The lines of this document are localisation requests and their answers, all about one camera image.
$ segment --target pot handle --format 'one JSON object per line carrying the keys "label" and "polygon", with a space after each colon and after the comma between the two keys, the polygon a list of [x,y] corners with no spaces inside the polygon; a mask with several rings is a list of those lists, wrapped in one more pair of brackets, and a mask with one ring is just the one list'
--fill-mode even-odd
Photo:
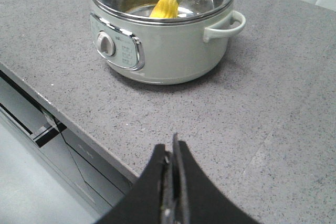
{"label": "pot handle", "polygon": [[203,33],[203,41],[205,43],[208,43],[210,39],[231,37],[239,34],[244,29],[246,18],[240,12],[233,10],[230,24],[233,24],[235,21],[238,21],[240,25],[231,29],[216,29],[216,27],[221,27],[225,22],[227,22],[227,17],[223,18],[217,23],[214,23],[211,26],[205,27]]}

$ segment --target cooking pot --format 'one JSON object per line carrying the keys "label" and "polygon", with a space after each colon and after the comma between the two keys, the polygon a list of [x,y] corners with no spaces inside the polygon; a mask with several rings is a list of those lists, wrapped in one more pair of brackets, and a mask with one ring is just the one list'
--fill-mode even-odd
{"label": "cooking pot", "polygon": [[[159,1],[91,1],[98,53],[112,69],[136,81],[177,84],[204,75],[223,57],[228,38],[245,25],[233,0],[176,0],[176,16],[152,17]],[[230,28],[235,21],[240,24]]]}

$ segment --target gray countertop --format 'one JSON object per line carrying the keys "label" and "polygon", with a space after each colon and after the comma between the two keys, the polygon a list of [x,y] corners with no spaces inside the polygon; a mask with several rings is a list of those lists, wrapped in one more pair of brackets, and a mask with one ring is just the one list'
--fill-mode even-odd
{"label": "gray countertop", "polygon": [[0,0],[0,70],[135,181],[178,132],[264,223],[336,223],[336,13],[235,0],[247,25],[205,76],[151,86],[97,54],[89,0]]}

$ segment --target yellow food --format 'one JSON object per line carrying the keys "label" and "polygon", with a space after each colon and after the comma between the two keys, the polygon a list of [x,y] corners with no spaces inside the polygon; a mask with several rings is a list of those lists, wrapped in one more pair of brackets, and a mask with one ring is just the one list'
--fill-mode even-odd
{"label": "yellow food", "polygon": [[176,0],[159,0],[154,7],[151,18],[177,18],[177,8],[179,4]]}

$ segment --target pot rim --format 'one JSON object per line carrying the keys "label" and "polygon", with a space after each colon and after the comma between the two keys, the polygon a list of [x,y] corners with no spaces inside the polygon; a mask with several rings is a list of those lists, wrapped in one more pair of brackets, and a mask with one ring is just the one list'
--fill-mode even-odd
{"label": "pot rim", "polygon": [[144,17],[129,13],[124,13],[118,10],[115,10],[104,3],[100,2],[99,0],[92,0],[93,3],[98,6],[102,11],[123,20],[127,20],[130,22],[136,22],[141,24],[147,24],[147,25],[163,25],[163,26],[169,26],[169,25],[184,25],[184,24],[190,24],[195,22],[200,22],[202,20],[205,20],[207,18],[213,17],[217,15],[220,12],[225,11],[228,9],[232,3],[233,0],[227,1],[224,5],[221,5],[217,8],[214,8],[210,11],[204,12],[202,14],[188,17],[188,18],[151,18],[151,17]]}

